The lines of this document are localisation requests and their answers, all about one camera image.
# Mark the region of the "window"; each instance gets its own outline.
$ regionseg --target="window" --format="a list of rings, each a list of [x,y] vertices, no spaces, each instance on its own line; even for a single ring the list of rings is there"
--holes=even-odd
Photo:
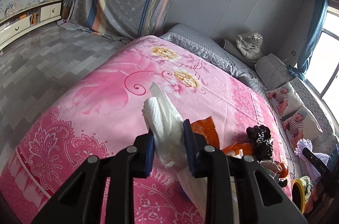
[[[324,26],[310,66],[307,84],[339,121],[339,10],[328,7]]]

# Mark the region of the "drawer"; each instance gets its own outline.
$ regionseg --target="drawer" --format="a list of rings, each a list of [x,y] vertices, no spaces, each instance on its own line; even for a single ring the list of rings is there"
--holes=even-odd
[[[51,5],[48,5],[41,8],[40,21],[50,19],[51,7],[52,7]]]
[[[50,17],[56,17],[60,15],[61,3],[52,4],[50,9]]]
[[[0,31],[0,44],[11,38],[12,36],[22,32],[23,30],[31,26],[32,15],[25,17],[17,22],[9,25],[2,31]]]

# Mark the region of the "gray floor tile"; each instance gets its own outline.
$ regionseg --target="gray floor tile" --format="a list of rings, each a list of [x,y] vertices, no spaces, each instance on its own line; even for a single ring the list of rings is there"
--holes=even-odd
[[[3,150],[8,139],[11,137],[11,131],[5,124],[0,122],[0,150]]]
[[[4,48],[0,55],[0,171],[41,113],[122,46],[52,23]]]
[[[20,142],[13,135],[8,139],[0,155],[0,166],[5,166],[18,144],[20,144]]]

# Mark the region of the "blue curtain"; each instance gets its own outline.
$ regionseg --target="blue curtain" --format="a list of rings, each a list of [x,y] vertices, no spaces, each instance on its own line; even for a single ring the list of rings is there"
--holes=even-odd
[[[321,29],[324,25],[327,6],[328,0],[316,0],[306,42],[298,57],[297,68],[291,65],[287,67],[287,71],[292,77],[298,77],[303,81],[305,80],[305,73],[310,66],[314,48],[318,43]]]

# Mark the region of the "yellow bowl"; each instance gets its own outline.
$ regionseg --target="yellow bowl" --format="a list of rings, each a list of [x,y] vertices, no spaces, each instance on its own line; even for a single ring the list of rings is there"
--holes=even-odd
[[[301,183],[301,180],[299,178],[294,179],[292,182],[292,201],[298,209],[301,211],[301,213],[304,213],[305,210],[305,192],[304,192],[304,186]]]

